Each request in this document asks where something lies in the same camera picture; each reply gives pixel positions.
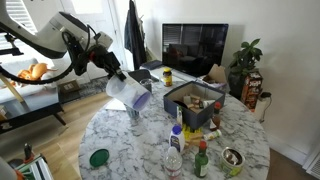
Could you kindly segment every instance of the spice jar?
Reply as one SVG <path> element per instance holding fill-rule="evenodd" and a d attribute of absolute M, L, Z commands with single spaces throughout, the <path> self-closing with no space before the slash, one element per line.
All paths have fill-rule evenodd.
<path fill-rule="evenodd" d="M 163 84 L 164 86 L 172 86 L 172 73 L 170 68 L 163 69 Z"/>

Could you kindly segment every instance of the round table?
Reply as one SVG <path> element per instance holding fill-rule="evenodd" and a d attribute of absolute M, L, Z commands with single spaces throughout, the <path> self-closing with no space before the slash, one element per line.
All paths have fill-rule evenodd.
<path fill-rule="evenodd" d="M 89 122 L 79 147 L 81 177 L 92 179 L 165 179 L 164 155 L 169 148 L 169 135 L 176 120 L 163 108 L 163 95 L 171 87 L 152 84 L 153 98 L 130 120 L 125 111 L 101 108 Z M 220 111 L 222 136 L 208 141 L 208 174 L 205 179 L 225 179 L 219 169 L 219 155 L 225 147 L 241 152 L 246 162 L 241 173 L 232 179 L 266 179 L 270 152 L 265 132 L 253 114 L 238 100 L 226 94 Z M 203 127 L 209 132 L 208 125 Z M 98 149 L 107 149 L 110 157 L 98 168 L 90 166 L 89 158 Z M 183 179 L 196 179 L 193 164 L 198 147 L 187 149 L 183 157 Z"/>

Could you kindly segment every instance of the blue bottle cap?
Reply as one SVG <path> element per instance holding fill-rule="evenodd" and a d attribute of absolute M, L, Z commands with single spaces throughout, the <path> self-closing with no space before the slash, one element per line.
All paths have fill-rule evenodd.
<path fill-rule="evenodd" d="M 175 125 L 173 126 L 172 128 L 172 132 L 175 134 L 175 135 L 179 135 L 181 133 L 182 129 L 181 129 L 181 126 L 179 125 Z"/>

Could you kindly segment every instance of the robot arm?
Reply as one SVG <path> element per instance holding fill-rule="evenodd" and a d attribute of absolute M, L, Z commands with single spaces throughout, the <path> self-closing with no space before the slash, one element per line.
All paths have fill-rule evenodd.
<path fill-rule="evenodd" d="M 87 71 L 89 61 L 104 69 L 109 73 L 109 77 L 115 74 L 120 80 L 126 78 L 121 72 L 120 63 L 115 55 L 107 51 L 112 44 L 112 39 L 103 32 L 96 33 L 89 25 L 84 25 L 71 14 L 58 12 L 44 28 L 37 33 L 32 33 L 8 15 L 6 0 L 0 0 L 0 29 L 14 35 L 51 59 L 61 58 L 68 51 L 72 61 L 64 73 L 51 81 L 22 80 L 8 74 L 0 66 L 0 72 L 14 81 L 29 84 L 50 83 L 63 78 L 72 69 L 77 75 L 81 75 Z M 90 37 L 90 29 L 94 32 L 92 38 Z"/>

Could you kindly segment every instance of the tv screen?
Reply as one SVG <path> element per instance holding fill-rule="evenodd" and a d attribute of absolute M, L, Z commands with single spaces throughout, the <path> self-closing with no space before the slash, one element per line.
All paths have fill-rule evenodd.
<path fill-rule="evenodd" d="M 162 64 L 191 76 L 221 64 L 228 24 L 162 24 Z"/>

